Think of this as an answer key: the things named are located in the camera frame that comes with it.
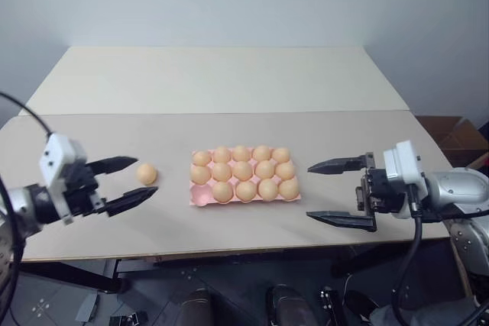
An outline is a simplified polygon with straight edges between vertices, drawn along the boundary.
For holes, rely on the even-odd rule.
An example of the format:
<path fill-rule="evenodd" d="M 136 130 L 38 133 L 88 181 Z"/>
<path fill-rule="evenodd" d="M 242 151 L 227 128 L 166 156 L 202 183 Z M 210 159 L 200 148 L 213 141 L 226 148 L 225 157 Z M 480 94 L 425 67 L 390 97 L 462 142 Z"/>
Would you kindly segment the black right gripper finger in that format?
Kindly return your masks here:
<path fill-rule="evenodd" d="M 377 224 L 373 215 L 351 215 L 346 211 L 308 211 L 306 215 L 338 228 L 352 228 L 375 232 Z"/>
<path fill-rule="evenodd" d="M 366 166 L 366 156 L 360 155 L 357 157 L 334 158 L 316 163 L 310 166 L 307 172 L 322 175 L 340 175 L 344 172 L 360 171 Z"/>

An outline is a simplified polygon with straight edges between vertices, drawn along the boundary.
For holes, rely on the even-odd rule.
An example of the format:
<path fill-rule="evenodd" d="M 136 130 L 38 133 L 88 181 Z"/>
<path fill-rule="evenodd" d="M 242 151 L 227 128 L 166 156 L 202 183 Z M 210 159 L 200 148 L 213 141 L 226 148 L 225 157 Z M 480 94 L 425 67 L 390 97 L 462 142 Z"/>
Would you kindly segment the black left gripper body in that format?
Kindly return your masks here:
<path fill-rule="evenodd" d="M 106 200 L 97 193 L 99 183 L 96 176 L 105 173 L 103 160 L 74 163 L 65 177 L 63 193 L 73 216 L 101 214 L 106 210 Z"/>

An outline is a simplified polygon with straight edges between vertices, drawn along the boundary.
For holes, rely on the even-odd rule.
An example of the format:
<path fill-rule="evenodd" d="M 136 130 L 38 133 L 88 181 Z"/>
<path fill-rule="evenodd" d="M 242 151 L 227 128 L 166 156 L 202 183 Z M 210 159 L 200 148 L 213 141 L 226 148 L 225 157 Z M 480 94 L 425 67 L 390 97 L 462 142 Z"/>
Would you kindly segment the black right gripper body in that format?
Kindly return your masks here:
<path fill-rule="evenodd" d="M 365 168 L 365 172 L 360 186 L 355 189 L 358 210 L 372 217 L 375 212 L 398 214 L 406 194 L 394 188 L 385 169 L 375 166 L 373 153 L 362 155 L 361 162 L 361 168 Z"/>

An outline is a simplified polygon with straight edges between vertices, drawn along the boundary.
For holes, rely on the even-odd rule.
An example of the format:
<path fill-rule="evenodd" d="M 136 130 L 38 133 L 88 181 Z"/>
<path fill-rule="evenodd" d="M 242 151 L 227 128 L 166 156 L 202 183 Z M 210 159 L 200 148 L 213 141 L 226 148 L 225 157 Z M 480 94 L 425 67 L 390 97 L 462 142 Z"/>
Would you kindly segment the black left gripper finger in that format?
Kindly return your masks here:
<path fill-rule="evenodd" d="M 86 166 L 92 170 L 93 175 L 111 174 L 123 170 L 137 161 L 138 159 L 134 157 L 117 156 L 93 161 L 87 163 Z"/>
<path fill-rule="evenodd" d="M 106 202 L 105 212 L 111 217 L 133 209 L 148 200 L 157 190 L 157 187 L 142 187 L 125 192 L 122 197 Z"/>

